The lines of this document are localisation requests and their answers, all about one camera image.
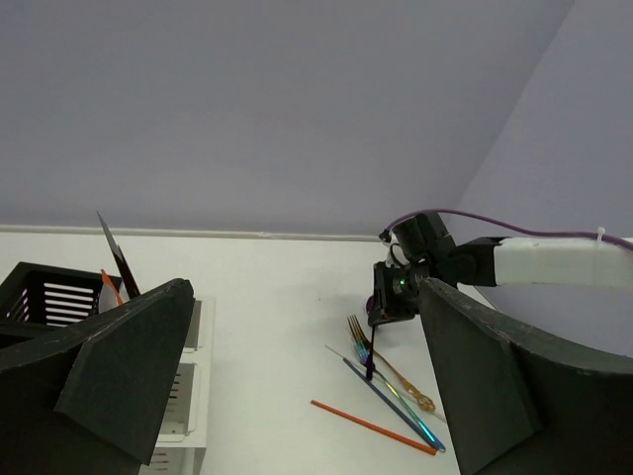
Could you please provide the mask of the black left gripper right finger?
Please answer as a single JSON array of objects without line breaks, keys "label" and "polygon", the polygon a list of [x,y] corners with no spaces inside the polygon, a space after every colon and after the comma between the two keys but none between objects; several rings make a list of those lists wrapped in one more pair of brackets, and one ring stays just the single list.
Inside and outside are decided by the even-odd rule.
[{"label": "black left gripper right finger", "polygon": [[418,308],[461,473],[631,473],[631,358],[433,278],[420,282]]}]

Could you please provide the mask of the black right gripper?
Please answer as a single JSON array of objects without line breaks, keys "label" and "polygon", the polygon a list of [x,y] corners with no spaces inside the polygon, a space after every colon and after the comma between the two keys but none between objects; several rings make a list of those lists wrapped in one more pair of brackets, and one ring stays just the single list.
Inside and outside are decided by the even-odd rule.
[{"label": "black right gripper", "polygon": [[479,237],[458,245],[436,211],[401,218],[387,226],[379,239],[388,247],[388,258],[373,266],[371,325],[408,321],[418,315],[419,287],[427,278],[453,288],[497,285],[494,250],[501,239]]}]

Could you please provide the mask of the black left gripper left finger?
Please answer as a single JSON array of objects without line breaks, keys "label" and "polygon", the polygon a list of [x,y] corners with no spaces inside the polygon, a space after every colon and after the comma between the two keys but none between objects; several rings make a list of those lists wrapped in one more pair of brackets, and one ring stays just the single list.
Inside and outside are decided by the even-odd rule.
[{"label": "black left gripper left finger", "polygon": [[190,327],[174,279],[1,350],[4,474],[136,474],[154,450]]}]

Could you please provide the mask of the purple metal spoon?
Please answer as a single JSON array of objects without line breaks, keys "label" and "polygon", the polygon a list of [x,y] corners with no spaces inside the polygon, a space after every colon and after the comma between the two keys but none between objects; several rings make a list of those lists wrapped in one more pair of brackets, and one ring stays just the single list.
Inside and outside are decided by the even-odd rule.
[{"label": "purple metal spoon", "polygon": [[366,302],[366,312],[368,317],[368,326],[371,330],[371,337],[369,343],[369,353],[366,359],[366,374],[365,377],[368,381],[372,381],[374,373],[376,371],[374,364],[375,354],[375,334],[378,324],[378,318],[380,316],[378,306],[374,297],[369,297]]}]

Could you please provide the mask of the gold metal fork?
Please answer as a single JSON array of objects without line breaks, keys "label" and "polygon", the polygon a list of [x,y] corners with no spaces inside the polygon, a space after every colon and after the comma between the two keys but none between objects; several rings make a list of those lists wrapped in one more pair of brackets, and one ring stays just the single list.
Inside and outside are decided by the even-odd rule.
[{"label": "gold metal fork", "polygon": [[[361,360],[365,362],[369,356],[371,341],[365,335],[355,315],[349,316],[347,318],[347,323],[352,340],[354,341],[354,347],[360,354]],[[434,413],[436,411],[434,402],[428,396],[419,391],[410,381],[408,381],[405,376],[383,355],[381,355],[378,351],[375,351],[374,355],[377,356],[387,366],[387,368],[399,380],[406,392],[412,397],[412,399],[423,411],[428,413]]]}]

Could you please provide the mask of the iridescent rainbow fork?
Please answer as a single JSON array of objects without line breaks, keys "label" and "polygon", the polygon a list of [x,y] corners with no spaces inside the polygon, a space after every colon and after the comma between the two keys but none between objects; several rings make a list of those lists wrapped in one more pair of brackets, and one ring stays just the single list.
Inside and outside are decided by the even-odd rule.
[{"label": "iridescent rainbow fork", "polygon": [[[353,344],[354,352],[364,366],[369,367],[369,350],[362,343]],[[416,431],[420,434],[422,439],[430,446],[436,448],[440,452],[445,452],[445,445],[436,437],[436,435],[430,430],[427,424],[418,416],[412,406],[407,402],[407,399],[396,389],[396,387],[375,367],[372,365],[374,374],[381,380],[383,384],[394,394],[399,400],[400,404],[405,408],[410,418],[416,425]]]}]

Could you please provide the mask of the silver steel knife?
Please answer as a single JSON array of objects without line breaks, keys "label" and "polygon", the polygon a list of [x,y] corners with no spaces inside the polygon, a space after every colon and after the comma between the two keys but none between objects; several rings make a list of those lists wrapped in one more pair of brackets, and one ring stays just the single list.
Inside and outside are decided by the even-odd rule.
[{"label": "silver steel knife", "polygon": [[128,265],[126,258],[123,254],[122,249],[120,248],[120,246],[117,244],[112,232],[110,231],[108,225],[106,224],[105,220],[103,219],[103,217],[101,216],[100,213],[97,213],[100,225],[102,227],[102,230],[104,232],[104,236],[106,238],[106,241],[108,243],[108,246],[110,248],[111,253],[113,254],[113,257],[115,259],[116,265],[118,267],[118,270],[121,274],[121,277],[123,279],[123,283],[125,285],[126,291],[128,293],[128,296],[130,299],[134,299],[136,297],[138,297],[140,295],[140,291],[139,288],[136,284],[136,280],[133,276],[133,273],[131,271],[130,266]]}]

